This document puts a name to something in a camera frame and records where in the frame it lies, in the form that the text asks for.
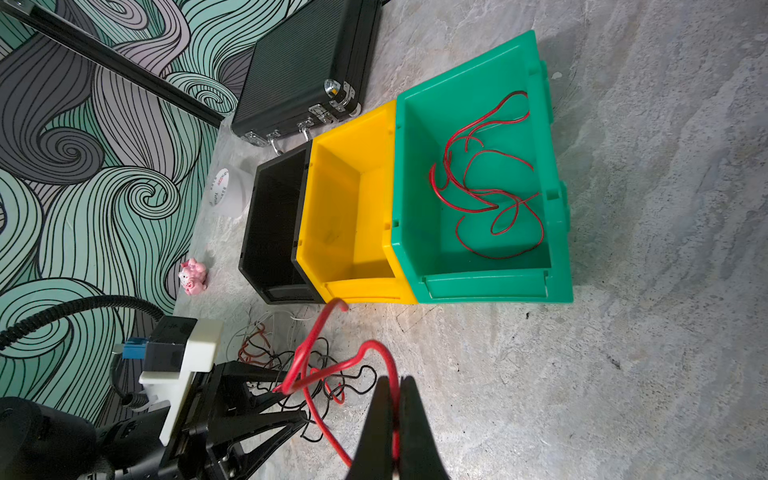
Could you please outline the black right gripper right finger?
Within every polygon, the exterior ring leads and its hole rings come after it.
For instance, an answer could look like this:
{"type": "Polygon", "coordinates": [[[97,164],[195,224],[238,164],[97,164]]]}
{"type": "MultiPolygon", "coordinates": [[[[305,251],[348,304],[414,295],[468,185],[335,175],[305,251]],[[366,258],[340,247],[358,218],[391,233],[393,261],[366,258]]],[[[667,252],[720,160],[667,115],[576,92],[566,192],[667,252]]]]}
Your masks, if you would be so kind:
{"type": "Polygon", "coordinates": [[[399,398],[399,478],[449,479],[443,466],[415,379],[404,377],[399,398]]]}

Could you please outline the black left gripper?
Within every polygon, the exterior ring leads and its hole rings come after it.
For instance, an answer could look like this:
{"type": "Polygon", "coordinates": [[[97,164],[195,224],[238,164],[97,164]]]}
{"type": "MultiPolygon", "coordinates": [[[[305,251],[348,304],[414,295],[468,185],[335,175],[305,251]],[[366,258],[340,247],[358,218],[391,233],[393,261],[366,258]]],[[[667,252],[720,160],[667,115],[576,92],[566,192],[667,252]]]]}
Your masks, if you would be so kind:
{"type": "Polygon", "coordinates": [[[309,420],[269,412],[287,373],[237,361],[198,373],[170,443],[161,408],[97,430],[97,479],[250,479],[309,420]]]}

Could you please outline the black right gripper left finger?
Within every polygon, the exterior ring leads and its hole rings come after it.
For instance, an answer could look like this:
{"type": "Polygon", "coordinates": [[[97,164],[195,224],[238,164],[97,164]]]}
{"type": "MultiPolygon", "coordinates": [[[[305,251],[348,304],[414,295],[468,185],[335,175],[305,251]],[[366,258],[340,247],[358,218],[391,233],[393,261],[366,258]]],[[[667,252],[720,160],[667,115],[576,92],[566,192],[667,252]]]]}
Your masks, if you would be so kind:
{"type": "Polygon", "coordinates": [[[395,403],[389,378],[378,379],[347,480],[392,480],[395,403]]]}

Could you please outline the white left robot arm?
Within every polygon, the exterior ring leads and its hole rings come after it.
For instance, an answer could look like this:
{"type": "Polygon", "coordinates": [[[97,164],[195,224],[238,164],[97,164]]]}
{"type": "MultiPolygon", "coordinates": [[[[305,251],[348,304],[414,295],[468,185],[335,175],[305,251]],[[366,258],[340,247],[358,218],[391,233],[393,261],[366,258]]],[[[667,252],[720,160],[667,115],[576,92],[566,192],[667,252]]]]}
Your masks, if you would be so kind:
{"type": "Polygon", "coordinates": [[[239,362],[194,376],[168,443],[169,408],[102,428],[30,400],[1,400],[4,479],[248,479],[308,423],[276,411],[280,393],[252,394],[274,371],[239,362]]]}

